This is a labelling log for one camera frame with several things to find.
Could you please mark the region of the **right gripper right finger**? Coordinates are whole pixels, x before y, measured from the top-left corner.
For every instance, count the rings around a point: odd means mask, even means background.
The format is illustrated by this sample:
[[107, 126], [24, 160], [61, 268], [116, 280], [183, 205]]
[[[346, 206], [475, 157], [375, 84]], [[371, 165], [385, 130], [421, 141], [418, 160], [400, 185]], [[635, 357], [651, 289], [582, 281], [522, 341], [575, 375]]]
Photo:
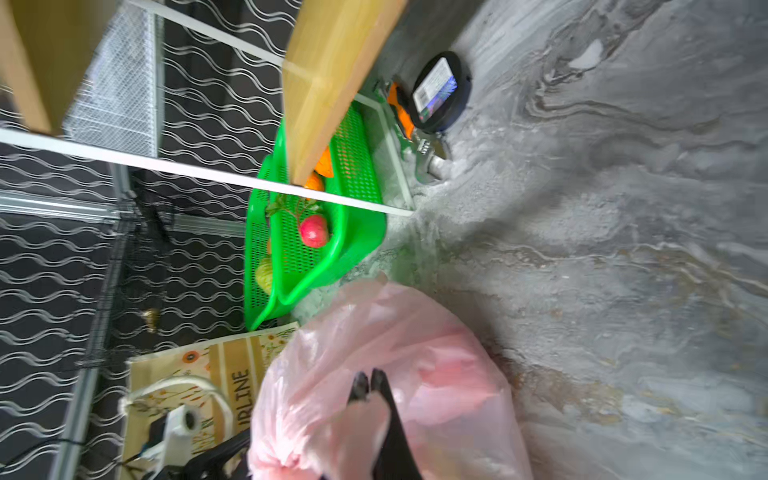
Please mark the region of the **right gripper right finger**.
[[397, 406], [386, 373], [372, 371], [372, 392], [379, 393], [390, 410], [390, 422], [386, 437], [373, 467], [374, 480], [421, 480], [422, 476], [408, 444]]

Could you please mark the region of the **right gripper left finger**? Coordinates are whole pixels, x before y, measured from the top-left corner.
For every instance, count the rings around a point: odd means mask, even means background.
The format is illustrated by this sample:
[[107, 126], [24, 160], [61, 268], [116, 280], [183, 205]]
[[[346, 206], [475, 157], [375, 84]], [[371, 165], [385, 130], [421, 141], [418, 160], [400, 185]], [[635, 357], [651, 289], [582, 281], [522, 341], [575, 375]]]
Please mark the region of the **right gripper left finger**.
[[370, 392], [369, 378], [365, 372], [358, 372], [352, 382], [347, 403], [366, 401]]

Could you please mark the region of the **pink plastic grocery bag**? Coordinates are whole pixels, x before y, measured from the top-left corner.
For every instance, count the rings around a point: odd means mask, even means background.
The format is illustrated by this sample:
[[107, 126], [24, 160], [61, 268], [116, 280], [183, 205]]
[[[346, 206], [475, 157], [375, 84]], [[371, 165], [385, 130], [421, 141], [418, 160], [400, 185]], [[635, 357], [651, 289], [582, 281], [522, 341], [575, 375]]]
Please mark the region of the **pink plastic grocery bag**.
[[385, 277], [349, 283], [266, 371], [255, 479], [528, 479], [511, 385], [472, 331]]

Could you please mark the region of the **cream canvas tote bag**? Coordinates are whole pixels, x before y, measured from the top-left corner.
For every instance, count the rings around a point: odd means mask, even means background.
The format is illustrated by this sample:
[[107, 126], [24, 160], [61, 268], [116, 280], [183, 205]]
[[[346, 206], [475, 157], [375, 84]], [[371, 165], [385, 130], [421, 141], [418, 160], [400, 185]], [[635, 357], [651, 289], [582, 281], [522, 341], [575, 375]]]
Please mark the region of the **cream canvas tote bag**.
[[150, 425], [181, 405], [201, 414], [193, 457], [248, 429], [266, 370], [298, 327], [293, 322], [129, 359], [129, 392], [119, 402], [123, 461], [146, 473], [149, 462], [140, 454]]

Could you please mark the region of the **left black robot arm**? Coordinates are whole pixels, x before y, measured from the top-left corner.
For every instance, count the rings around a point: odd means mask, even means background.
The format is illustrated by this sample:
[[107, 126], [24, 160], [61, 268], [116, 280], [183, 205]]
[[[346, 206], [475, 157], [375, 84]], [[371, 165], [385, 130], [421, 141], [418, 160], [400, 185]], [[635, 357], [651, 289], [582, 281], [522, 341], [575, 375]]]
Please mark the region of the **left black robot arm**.
[[243, 430], [221, 444], [193, 457], [181, 470], [181, 478], [227, 479], [225, 465], [250, 445], [250, 429]]

